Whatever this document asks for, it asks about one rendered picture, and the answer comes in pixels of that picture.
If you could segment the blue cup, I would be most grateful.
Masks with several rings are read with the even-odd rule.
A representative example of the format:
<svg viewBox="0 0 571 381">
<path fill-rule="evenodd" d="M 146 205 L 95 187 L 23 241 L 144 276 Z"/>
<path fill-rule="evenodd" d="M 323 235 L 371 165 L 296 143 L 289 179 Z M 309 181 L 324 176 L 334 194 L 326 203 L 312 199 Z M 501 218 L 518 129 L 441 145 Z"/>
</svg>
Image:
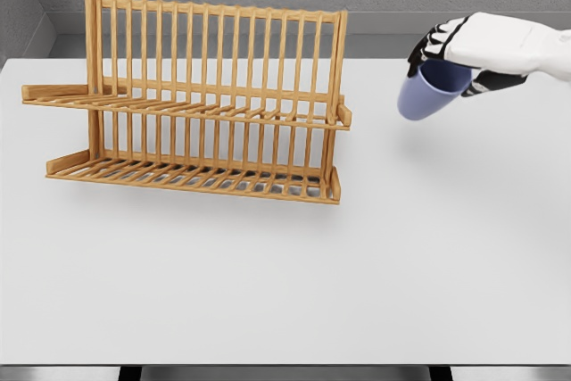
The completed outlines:
<svg viewBox="0 0 571 381">
<path fill-rule="evenodd" d="M 399 113 L 422 120 L 452 102 L 472 81 L 472 69 L 443 60 L 427 60 L 406 78 L 398 97 Z"/>
</svg>

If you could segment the wooden two-tier dish rack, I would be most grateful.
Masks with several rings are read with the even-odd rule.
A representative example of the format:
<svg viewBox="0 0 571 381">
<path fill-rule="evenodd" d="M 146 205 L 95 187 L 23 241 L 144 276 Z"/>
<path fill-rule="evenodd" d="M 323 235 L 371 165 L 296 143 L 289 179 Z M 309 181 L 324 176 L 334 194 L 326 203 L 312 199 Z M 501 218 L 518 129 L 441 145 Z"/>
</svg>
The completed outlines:
<svg viewBox="0 0 571 381">
<path fill-rule="evenodd" d="M 88 147 L 49 178 L 336 204 L 348 14 L 85 0 L 85 84 L 25 85 L 84 109 Z"/>
</svg>

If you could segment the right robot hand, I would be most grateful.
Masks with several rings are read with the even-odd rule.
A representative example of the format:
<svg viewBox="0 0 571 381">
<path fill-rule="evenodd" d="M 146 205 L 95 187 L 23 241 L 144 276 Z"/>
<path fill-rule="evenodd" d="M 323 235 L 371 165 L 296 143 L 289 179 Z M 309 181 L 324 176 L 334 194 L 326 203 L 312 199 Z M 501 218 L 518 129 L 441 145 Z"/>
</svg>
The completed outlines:
<svg viewBox="0 0 571 381">
<path fill-rule="evenodd" d="M 413 48 L 407 76 L 414 76 L 423 62 L 437 59 L 481 71 L 464 97 L 521 85 L 529 74 L 540 71 L 542 42 L 553 30 L 557 29 L 486 12 L 452 19 L 434 26 Z"/>
</svg>

